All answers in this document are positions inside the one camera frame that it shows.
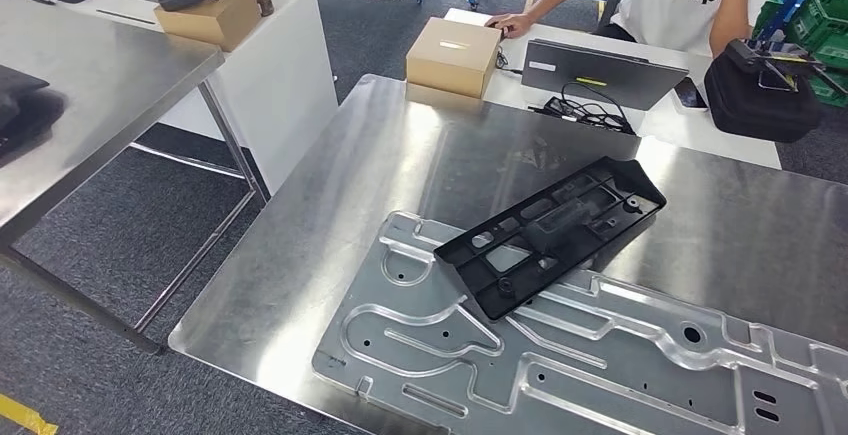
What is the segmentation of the person's right hand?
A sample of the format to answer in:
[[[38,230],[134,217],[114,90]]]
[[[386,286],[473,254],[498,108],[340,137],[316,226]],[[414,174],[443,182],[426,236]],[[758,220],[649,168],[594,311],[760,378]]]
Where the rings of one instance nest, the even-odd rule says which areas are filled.
[[[504,39],[516,39],[524,36],[535,23],[535,19],[528,14],[502,14],[491,17],[485,27],[501,31]]]

